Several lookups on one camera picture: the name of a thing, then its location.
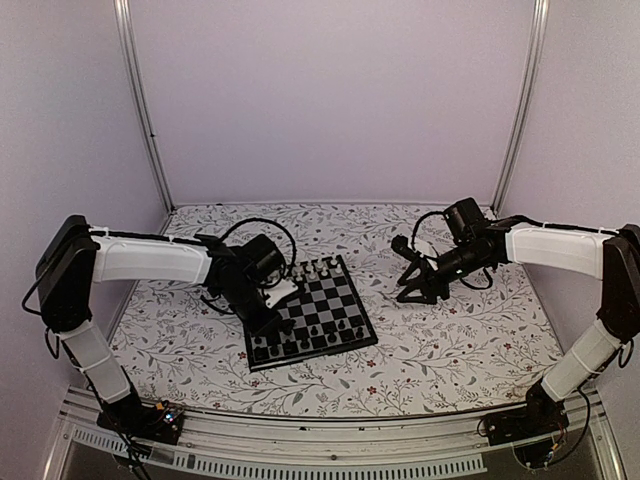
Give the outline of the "black chess rook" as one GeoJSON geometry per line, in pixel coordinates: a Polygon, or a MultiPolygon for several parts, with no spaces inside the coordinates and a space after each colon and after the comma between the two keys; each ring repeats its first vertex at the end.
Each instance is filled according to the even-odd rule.
{"type": "Polygon", "coordinates": [[[268,353],[263,347],[256,347],[253,350],[253,355],[254,355],[254,359],[257,361],[264,360],[265,358],[268,357],[268,353]]]}

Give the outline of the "black and grey chessboard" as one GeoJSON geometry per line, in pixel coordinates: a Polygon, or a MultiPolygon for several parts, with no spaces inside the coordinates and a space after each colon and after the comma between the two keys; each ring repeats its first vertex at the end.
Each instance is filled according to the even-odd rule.
{"type": "Polygon", "coordinates": [[[282,318],[292,325],[289,334],[281,331],[266,337],[245,335],[249,370],[283,367],[316,357],[337,355],[378,343],[362,300],[356,291],[342,256],[344,273],[341,276],[312,281],[300,281],[304,292],[279,307],[282,318]],[[338,323],[344,320],[346,329],[340,331],[338,323]],[[319,334],[310,330],[317,326],[319,334]],[[302,349],[299,342],[307,339],[309,347],[302,349]],[[268,353],[264,360],[254,359],[253,350],[263,347],[268,353]]]}

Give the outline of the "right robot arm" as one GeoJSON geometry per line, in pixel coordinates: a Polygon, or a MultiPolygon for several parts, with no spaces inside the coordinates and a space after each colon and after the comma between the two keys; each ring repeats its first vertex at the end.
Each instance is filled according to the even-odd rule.
{"type": "Polygon", "coordinates": [[[564,356],[528,389],[527,406],[517,415],[521,432],[537,436],[566,397],[600,375],[639,333],[639,227],[585,227],[525,215],[490,219],[473,198],[438,214],[452,249],[439,253],[418,240],[418,225],[391,242],[409,263],[398,281],[398,302],[433,305],[449,298],[451,283],[514,264],[526,268],[546,312],[570,316],[568,327],[556,328],[564,356]]]}

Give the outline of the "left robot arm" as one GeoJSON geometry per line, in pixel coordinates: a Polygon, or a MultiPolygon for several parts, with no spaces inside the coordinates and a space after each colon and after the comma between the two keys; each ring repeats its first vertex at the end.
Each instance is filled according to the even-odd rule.
{"type": "Polygon", "coordinates": [[[60,339],[126,433],[141,433],[149,415],[133,400],[135,389],[93,320],[93,286],[114,282],[131,295],[142,281],[197,285],[212,297],[223,297],[252,334],[281,328],[280,305],[300,292],[288,277],[293,264],[264,234],[240,246],[227,245],[227,237],[120,232],[71,215],[37,263],[22,309],[60,339]]]}

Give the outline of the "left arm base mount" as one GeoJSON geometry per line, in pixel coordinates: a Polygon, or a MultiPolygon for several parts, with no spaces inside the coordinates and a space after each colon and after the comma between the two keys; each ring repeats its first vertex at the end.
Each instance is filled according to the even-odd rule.
{"type": "Polygon", "coordinates": [[[123,435],[177,445],[184,423],[184,409],[167,400],[145,405],[135,394],[114,403],[103,403],[97,425],[123,435]]]}

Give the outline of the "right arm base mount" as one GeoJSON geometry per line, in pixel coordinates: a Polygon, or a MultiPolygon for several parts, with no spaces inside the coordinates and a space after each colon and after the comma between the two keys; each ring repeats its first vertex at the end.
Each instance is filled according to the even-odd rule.
{"type": "Polygon", "coordinates": [[[523,406],[488,413],[478,424],[478,433],[491,446],[511,444],[516,460],[529,469],[549,466],[564,441],[569,420],[563,406],[523,406]]]}

